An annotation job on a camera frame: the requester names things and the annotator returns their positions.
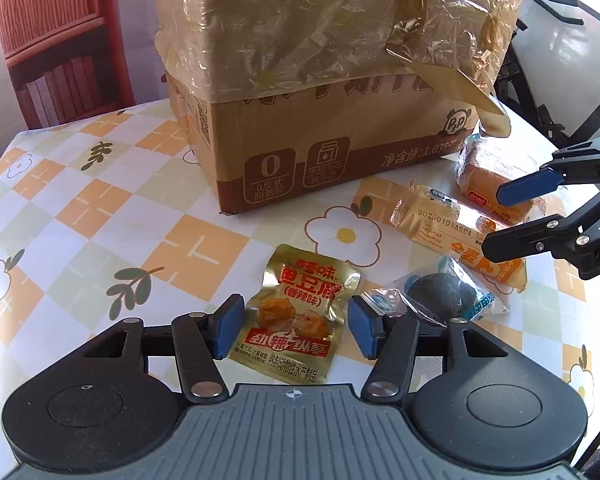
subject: dark round snack in wrapper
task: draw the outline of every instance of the dark round snack in wrapper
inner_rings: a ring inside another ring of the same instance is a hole
[[[444,323],[453,317],[464,316],[476,300],[471,285],[444,272],[418,278],[405,293]]]

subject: cardboard flap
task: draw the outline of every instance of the cardboard flap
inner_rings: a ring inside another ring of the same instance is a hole
[[[475,106],[485,131],[493,137],[509,137],[511,121],[504,107],[495,97],[482,92],[478,86],[457,68],[425,65],[409,61],[397,49],[388,45],[387,52],[399,57],[417,75],[439,94]]]

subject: tablecloth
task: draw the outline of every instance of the tablecloth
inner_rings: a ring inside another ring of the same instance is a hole
[[[530,150],[550,158],[551,145],[513,113],[512,124]],[[388,211],[411,179],[457,195],[453,170],[438,159],[223,216],[167,101],[19,134],[0,160],[0,412],[17,386],[122,317],[168,324],[212,312],[234,292],[248,299],[278,244],[320,252],[320,229],[308,228],[316,219],[346,219],[356,234],[331,255],[361,270],[361,288],[407,274],[437,254],[391,227]],[[560,189],[548,214],[571,212],[595,193]],[[372,208],[362,219],[352,204],[365,196]],[[376,235],[356,230],[369,221]],[[580,392],[589,412],[584,446],[600,428],[600,277],[583,282],[550,254],[529,257],[527,269],[523,294],[484,282],[509,312],[479,323]],[[145,276],[150,290],[138,290]],[[115,283],[134,291],[132,312],[106,295]],[[359,392],[371,366],[346,332],[328,381]],[[276,382],[231,360],[218,367],[230,390]],[[412,387],[436,367],[418,362]],[[173,359],[152,358],[150,373],[178,388]],[[0,478],[14,464],[0,428]]]

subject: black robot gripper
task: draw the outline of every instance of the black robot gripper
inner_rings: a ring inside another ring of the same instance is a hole
[[[376,363],[350,384],[238,384],[213,359],[244,320],[234,294],[171,326],[124,319],[18,388],[2,412],[11,479],[576,478],[587,425],[578,394],[479,326],[379,316],[359,296],[349,327]],[[176,359],[182,393],[148,374]],[[409,393],[417,356],[443,373]]]

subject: red label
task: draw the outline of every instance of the red label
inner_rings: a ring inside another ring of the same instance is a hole
[[[475,203],[477,203],[477,205],[481,205],[482,207],[485,207],[489,203],[489,201],[485,197],[478,195],[475,191],[470,191],[466,197],[469,200],[472,200]]]
[[[288,351],[307,354],[315,357],[327,357],[330,341],[314,339],[313,337],[300,337],[294,333],[271,332],[264,328],[249,330],[244,342],[250,345],[264,346],[276,352]]]

